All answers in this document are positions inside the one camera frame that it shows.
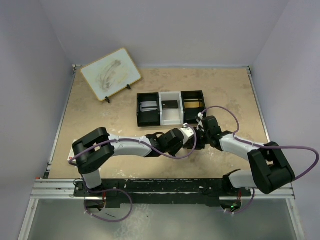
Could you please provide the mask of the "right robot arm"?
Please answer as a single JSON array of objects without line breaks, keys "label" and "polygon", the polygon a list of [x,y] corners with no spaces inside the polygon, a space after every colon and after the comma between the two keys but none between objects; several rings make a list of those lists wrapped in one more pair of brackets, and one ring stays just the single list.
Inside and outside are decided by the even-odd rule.
[{"label": "right robot arm", "polygon": [[199,113],[197,121],[197,150],[209,145],[249,162],[250,170],[238,169],[223,176],[231,188],[254,188],[267,195],[295,179],[295,173],[284,153],[275,148],[277,143],[247,144],[242,138],[236,139],[232,132],[222,131],[214,116],[205,117]]}]

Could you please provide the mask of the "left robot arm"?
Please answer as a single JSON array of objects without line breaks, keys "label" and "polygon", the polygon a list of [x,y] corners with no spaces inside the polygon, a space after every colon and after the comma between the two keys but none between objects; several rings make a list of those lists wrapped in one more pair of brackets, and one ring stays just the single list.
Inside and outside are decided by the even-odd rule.
[{"label": "left robot arm", "polygon": [[91,191],[102,188],[100,175],[101,166],[111,157],[138,156],[143,158],[158,158],[164,156],[170,159],[184,159],[177,153],[192,142],[191,150],[196,149],[198,140],[196,130],[184,124],[182,128],[174,128],[167,133],[148,134],[141,137],[123,137],[108,133],[100,127],[72,144],[74,157],[68,163],[77,167],[86,187]]}]

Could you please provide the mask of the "gold card in bin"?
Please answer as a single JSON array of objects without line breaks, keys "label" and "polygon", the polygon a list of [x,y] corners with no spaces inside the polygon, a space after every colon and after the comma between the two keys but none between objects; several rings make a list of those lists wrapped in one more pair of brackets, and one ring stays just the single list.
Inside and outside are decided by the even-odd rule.
[{"label": "gold card in bin", "polygon": [[184,108],[185,109],[196,109],[196,108],[202,108],[203,103],[196,99],[187,99],[184,101]]}]

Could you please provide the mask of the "black card in bin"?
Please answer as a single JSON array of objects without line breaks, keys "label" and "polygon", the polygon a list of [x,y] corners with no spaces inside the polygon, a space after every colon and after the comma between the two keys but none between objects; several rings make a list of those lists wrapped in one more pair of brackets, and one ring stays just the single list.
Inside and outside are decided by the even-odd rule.
[{"label": "black card in bin", "polygon": [[161,102],[163,110],[173,110],[179,108],[177,100],[164,100]]}]

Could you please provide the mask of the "silver cards stack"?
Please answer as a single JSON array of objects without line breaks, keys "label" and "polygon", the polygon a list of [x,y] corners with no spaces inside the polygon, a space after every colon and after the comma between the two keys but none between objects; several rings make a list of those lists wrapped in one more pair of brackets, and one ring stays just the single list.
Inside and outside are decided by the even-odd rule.
[{"label": "silver cards stack", "polygon": [[139,108],[141,112],[150,112],[158,110],[158,102],[157,101],[142,101],[139,104]]}]

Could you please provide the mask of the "right black tray bin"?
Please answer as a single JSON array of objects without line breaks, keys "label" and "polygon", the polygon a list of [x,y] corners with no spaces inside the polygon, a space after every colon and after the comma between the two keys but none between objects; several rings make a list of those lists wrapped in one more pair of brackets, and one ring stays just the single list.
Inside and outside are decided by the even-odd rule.
[{"label": "right black tray bin", "polygon": [[182,91],[183,122],[189,125],[197,124],[198,114],[206,109],[202,90]]}]

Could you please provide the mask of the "black tray bin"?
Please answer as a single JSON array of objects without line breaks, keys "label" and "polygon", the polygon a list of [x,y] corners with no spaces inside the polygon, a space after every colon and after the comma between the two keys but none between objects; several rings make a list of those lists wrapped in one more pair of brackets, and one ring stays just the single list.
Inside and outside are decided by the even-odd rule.
[{"label": "black tray bin", "polygon": [[189,125],[197,124],[198,114],[206,109],[202,90],[182,91],[183,122]]},{"label": "black tray bin", "polygon": [[138,127],[157,127],[161,125],[158,92],[138,93],[136,102]]}]

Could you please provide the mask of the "middle white tray bin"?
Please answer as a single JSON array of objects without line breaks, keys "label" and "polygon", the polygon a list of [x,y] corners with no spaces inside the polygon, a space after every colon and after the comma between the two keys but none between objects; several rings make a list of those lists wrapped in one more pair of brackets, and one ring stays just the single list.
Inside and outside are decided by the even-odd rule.
[{"label": "middle white tray bin", "polygon": [[159,92],[160,125],[174,126],[184,123],[182,94],[180,91]]}]

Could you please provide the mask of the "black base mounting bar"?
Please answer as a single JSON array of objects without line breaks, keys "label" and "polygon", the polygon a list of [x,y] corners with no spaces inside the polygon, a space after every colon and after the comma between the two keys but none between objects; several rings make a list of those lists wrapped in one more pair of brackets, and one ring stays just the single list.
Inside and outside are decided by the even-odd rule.
[{"label": "black base mounting bar", "polygon": [[116,179],[102,180],[102,188],[86,190],[82,181],[75,182],[74,196],[86,199],[102,197],[102,190],[106,193],[106,206],[119,208],[121,204],[129,204],[130,200],[117,189],[125,191],[133,204],[150,205],[205,205],[219,207],[226,197],[231,205],[239,196],[250,197],[251,191],[245,188],[233,188],[222,178],[191,178],[191,179]]}]

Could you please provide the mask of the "left black tray bin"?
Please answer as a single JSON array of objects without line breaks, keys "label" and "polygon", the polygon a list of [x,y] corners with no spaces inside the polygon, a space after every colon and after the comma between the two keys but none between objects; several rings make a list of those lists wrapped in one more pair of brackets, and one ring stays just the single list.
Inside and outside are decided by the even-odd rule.
[{"label": "left black tray bin", "polygon": [[157,127],[161,125],[158,92],[138,93],[136,102],[138,127]]}]

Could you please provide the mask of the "whiteboard with yellow frame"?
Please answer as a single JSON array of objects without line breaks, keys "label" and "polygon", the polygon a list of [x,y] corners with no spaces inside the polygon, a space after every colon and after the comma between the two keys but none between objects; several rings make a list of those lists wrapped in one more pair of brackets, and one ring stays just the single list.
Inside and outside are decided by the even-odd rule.
[{"label": "whiteboard with yellow frame", "polygon": [[110,101],[116,93],[142,78],[126,48],[120,48],[80,69],[98,101]]}]

